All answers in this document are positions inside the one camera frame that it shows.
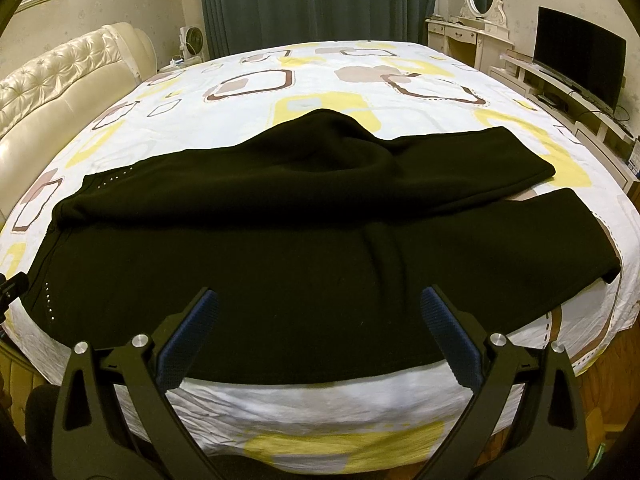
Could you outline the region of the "black flat television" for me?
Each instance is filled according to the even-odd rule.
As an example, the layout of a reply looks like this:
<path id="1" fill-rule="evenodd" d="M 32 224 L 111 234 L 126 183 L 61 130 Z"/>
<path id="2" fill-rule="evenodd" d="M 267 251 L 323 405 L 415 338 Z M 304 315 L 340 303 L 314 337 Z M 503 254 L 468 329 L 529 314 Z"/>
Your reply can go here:
<path id="1" fill-rule="evenodd" d="M 533 61 L 582 90 L 609 112 L 616 109 L 627 41 L 572 14 L 540 6 Z"/>

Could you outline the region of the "dark green curtain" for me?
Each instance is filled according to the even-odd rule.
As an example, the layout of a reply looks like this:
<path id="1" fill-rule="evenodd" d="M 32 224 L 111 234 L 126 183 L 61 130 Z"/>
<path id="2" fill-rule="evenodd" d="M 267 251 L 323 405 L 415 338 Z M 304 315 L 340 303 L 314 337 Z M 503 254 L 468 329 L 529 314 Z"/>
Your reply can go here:
<path id="1" fill-rule="evenodd" d="M 419 42 L 435 0 L 202 0 L 210 53 L 324 40 Z"/>

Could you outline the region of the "patterned white bed sheet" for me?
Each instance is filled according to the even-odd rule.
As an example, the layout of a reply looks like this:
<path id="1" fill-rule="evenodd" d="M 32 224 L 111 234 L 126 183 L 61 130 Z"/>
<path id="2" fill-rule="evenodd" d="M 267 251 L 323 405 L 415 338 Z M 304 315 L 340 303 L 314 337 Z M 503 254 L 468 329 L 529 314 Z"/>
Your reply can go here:
<path id="1" fill-rule="evenodd" d="M 639 315 L 639 215 L 577 139 L 541 107 L 490 77 L 418 44 L 294 44 L 156 73 L 93 119 L 57 155 L 1 230 L 1 269 L 27 270 L 53 206 L 87 174 L 186 148 L 238 144 L 316 108 L 355 118 L 376 136 L 509 128 L 555 166 L 536 194 L 572 188 L 603 222 L 622 260 L 597 283 L 512 336 L 559 341 L 574 370 L 604 360 Z M 210 455 L 238 454 L 306 474 L 349 474 L 431 456 L 469 400 L 437 363 L 333 386 L 238 387 L 187 380 L 169 400 Z"/>

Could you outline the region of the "white vanity dresser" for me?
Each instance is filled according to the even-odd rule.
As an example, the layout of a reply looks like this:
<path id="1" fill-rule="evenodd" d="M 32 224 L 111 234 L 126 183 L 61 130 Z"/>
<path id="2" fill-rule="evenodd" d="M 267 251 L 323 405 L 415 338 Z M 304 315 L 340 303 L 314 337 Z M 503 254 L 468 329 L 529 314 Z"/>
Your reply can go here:
<path id="1" fill-rule="evenodd" d="M 492 32 L 483 22 L 468 26 L 460 21 L 427 18 L 425 32 L 427 47 L 485 74 L 491 67 L 502 67 L 501 55 L 514 48 L 507 30 Z"/>

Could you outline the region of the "cream tufted headboard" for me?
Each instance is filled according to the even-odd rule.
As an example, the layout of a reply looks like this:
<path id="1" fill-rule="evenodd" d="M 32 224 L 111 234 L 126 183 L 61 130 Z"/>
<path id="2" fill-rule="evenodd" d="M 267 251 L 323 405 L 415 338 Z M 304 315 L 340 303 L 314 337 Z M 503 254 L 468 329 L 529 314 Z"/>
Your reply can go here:
<path id="1" fill-rule="evenodd" d="M 85 126 L 157 73 L 151 38 L 104 25 L 25 63 L 1 81 L 1 221 Z"/>

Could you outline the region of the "small white desk fan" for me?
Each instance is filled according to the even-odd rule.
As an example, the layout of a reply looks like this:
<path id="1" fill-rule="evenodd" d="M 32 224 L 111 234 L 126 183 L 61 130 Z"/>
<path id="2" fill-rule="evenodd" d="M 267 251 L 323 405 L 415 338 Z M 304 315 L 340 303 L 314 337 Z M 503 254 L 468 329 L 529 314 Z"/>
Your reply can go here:
<path id="1" fill-rule="evenodd" d="M 204 46 L 204 36 L 196 26 L 183 26 L 179 30 L 179 48 L 184 62 L 198 58 Z"/>

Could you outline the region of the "black pants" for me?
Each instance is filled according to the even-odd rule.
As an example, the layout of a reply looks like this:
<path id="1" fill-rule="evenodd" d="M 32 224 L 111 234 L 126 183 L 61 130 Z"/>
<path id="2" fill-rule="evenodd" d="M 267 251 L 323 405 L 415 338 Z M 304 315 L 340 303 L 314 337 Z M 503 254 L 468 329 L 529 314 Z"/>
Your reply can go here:
<path id="1" fill-rule="evenodd" d="M 442 355 L 423 322 L 437 286 L 511 333 L 620 273 L 570 188 L 502 127 L 381 140 L 315 110 L 232 148 L 90 174 L 57 203 L 23 306 L 66 346 L 124 344 L 201 289 L 218 298 L 193 378 L 306 385 Z"/>

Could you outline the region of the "white tv console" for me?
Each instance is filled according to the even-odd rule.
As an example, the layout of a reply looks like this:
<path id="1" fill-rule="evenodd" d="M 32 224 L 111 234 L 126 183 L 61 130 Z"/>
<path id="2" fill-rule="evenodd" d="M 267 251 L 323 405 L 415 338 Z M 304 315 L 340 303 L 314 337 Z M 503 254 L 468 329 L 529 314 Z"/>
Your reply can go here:
<path id="1" fill-rule="evenodd" d="M 537 104 L 576 138 L 605 166 L 631 200 L 639 199 L 639 178 L 628 166 L 636 139 L 605 110 L 578 90 L 553 77 L 542 67 L 500 55 L 501 66 L 488 74 Z"/>

